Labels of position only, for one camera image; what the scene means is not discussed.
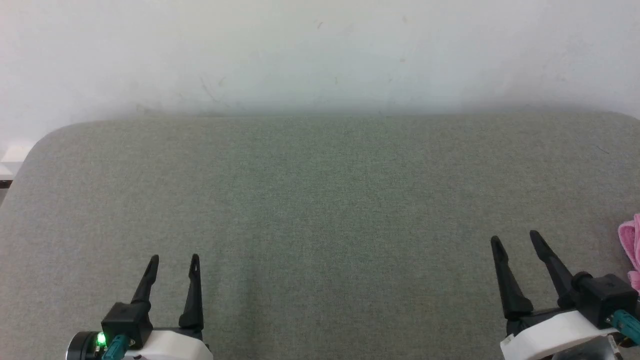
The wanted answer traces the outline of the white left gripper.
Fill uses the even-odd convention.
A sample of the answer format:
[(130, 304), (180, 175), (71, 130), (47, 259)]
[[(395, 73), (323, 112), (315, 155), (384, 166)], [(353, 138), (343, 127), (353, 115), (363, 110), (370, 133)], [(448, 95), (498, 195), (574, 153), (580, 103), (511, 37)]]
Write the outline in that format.
[[(159, 264), (160, 256), (158, 254), (151, 256), (131, 299), (131, 305), (139, 306), (147, 319), (151, 309), (151, 290), (157, 280)], [(130, 349), (125, 353), (125, 360), (212, 360), (214, 358), (202, 335), (204, 312), (201, 261), (196, 253), (191, 257), (188, 276), (189, 289), (183, 312), (178, 320), (179, 327), (154, 329), (141, 348)]]

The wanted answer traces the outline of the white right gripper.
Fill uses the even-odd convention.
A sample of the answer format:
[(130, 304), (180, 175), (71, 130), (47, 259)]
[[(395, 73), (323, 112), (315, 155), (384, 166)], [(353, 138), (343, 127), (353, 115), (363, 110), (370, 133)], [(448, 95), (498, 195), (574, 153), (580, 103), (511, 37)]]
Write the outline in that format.
[(537, 230), (529, 232), (537, 257), (544, 262), (560, 308), (534, 311), (509, 265), (497, 235), (490, 239), (494, 269), (506, 319), (506, 337), (500, 342), (505, 360), (620, 360), (617, 333), (610, 324), (613, 311), (576, 305), (573, 274)]

